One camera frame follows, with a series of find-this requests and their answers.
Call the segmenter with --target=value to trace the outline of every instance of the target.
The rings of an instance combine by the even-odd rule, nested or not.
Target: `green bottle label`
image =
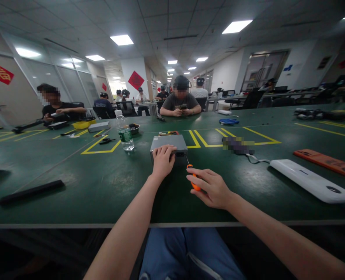
[[[119,137],[121,138],[122,142],[128,142],[132,139],[132,135],[130,131],[124,132],[124,133],[119,132]]]

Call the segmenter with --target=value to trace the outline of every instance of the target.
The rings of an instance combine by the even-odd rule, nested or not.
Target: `screwdriver handle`
[[[187,168],[193,168],[193,165],[188,164],[188,165],[187,165]],[[198,187],[195,183],[191,182],[191,184],[192,184],[193,188],[194,188],[196,191],[200,191],[200,190],[201,190],[201,188]]]

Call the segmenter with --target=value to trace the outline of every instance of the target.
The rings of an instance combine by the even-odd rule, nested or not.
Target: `jeans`
[[[142,116],[142,111],[145,111],[145,114],[146,114],[147,116],[150,116],[150,114],[149,114],[149,107],[148,107],[148,106],[139,106],[139,107],[138,107],[138,109],[137,109],[137,115],[138,115],[139,117]]]
[[[140,280],[245,279],[215,228],[152,228]]]

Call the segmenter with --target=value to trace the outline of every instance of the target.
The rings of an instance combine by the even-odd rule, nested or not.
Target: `green workbench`
[[[118,140],[99,145],[94,133],[77,132],[78,138],[60,137],[73,127],[58,131],[43,126],[15,135],[0,131],[0,198],[61,179],[59,191],[0,206],[2,228],[109,228],[143,186],[152,172],[150,147],[160,131],[177,130],[188,146],[189,162],[209,168],[228,187],[247,201],[289,225],[345,224],[345,204],[326,204],[269,167],[250,164],[245,156],[223,150],[223,136],[254,141],[260,159],[291,159],[345,188],[345,176],[294,156],[295,150],[311,149],[345,161],[345,121],[301,121],[296,107],[233,111],[240,123],[222,126],[227,118],[214,112],[191,117],[127,118],[140,124],[135,149],[125,152]],[[303,106],[345,110],[345,103]],[[118,138],[110,120],[110,138]],[[190,194],[186,161],[177,161],[155,198],[151,226],[240,225],[225,211],[212,209]]]

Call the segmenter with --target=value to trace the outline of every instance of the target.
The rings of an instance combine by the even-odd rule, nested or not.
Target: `yellow box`
[[[96,120],[91,120],[89,122],[76,122],[76,123],[73,123],[72,125],[74,126],[75,129],[86,129],[91,124],[95,124],[95,123],[96,123]]]

